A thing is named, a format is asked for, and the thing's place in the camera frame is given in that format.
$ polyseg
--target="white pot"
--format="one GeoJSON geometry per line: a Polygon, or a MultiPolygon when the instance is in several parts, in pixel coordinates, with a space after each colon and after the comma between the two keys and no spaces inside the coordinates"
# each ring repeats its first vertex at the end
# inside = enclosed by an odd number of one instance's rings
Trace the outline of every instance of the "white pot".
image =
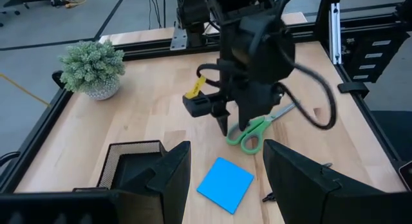
{"type": "Polygon", "coordinates": [[[105,100],[115,95],[119,88],[120,80],[118,76],[116,76],[107,79],[101,87],[91,89],[85,92],[85,94],[89,95],[92,99],[95,100],[105,100]]]}

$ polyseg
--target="yellow tag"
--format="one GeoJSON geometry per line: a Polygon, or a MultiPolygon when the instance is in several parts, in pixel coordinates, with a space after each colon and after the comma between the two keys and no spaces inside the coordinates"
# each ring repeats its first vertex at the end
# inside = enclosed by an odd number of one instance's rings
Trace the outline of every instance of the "yellow tag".
{"type": "Polygon", "coordinates": [[[185,94],[185,97],[188,99],[191,99],[191,98],[198,96],[200,88],[205,84],[205,82],[206,82],[206,78],[203,75],[200,76],[200,78],[194,84],[193,89],[187,92],[185,94]]]}

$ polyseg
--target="green scissors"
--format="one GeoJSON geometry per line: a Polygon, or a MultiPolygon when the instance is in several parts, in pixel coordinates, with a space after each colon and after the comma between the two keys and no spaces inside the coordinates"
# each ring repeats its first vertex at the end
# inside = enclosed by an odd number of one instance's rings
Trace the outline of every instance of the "green scissors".
{"type": "Polygon", "coordinates": [[[291,103],[287,105],[286,107],[282,108],[280,111],[278,111],[274,115],[262,116],[262,117],[255,118],[249,121],[249,125],[242,132],[242,134],[240,134],[235,140],[231,140],[230,136],[233,135],[234,132],[239,129],[239,124],[238,123],[235,124],[232,128],[229,129],[227,136],[226,136],[226,142],[229,145],[237,145],[240,143],[241,150],[246,154],[258,153],[260,149],[262,149],[263,147],[263,132],[265,132],[265,129],[268,126],[270,126],[273,121],[277,120],[278,118],[280,118],[282,115],[289,112],[294,107],[295,107],[295,104],[291,103]],[[257,138],[257,147],[254,149],[248,149],[246,147],[246,143],[251,138],[257,138]]]}

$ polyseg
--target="blue sticky note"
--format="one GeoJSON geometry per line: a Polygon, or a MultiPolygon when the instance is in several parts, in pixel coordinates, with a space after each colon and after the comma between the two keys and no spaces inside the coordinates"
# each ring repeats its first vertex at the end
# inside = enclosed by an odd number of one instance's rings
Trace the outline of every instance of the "blue sticky note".
{"type": "Polygon", "coordinates": [[[218,158],[200,183],[198,192],[234,214],[252,180],[253,175],[246,170],[218,158]]]}

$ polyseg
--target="wooden tabletop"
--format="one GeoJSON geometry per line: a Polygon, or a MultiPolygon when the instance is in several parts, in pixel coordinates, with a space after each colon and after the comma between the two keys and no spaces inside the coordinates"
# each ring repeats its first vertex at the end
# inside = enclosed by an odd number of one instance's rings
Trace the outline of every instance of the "wooden tabletop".
{"type": "MultiPolygon", "coordinates": [[[[286,14],[286,23],[305,22],[301,13],[286,14]]],[[[114,44],[170,38],[173,29],[109,35],[114,44]]],[[[342,80],[318,42],[297,44],[296,61],[320,73],[332,85],[338,105],[335,127],[321,131],[296,110],[276,120],[265,132],[274,139],[319,163],[386,192],[404,191],[395,170],[351,95],[342,95],[342,80]]],[[[184,223],[282,223],[276,203],[261,203],[271,192],[262,152],[250,156],[238,146],[229,146],[210,115],[192,118],[182,104],[182,95],[193,87],[195,69],[216,62],[218,53],[201,53],[126,62],[122,87],[111,99],[94,101],[74,94],[49,134],[16,192],[71,191],[97,184],[109,144],[161,140],[167,150],[183,140],[192,145],[191,186],[184,223]],[[249,190],[231,215],[196,192],[217,157],[225,158],[255,175],[249,190]]],[[[217,79],[214,71],[207,77],[217,79]]],[[[326,122],[329,110],[321,87],[298,71],[284,83],[318,120],[326,122]]],[[[205,93],[216,91],[208,85],[205,93]]],[[[285,97],[282,108],[290,102],[285,97]]],[[[229,125],[237,122],[235,103],[229,125]]]]}

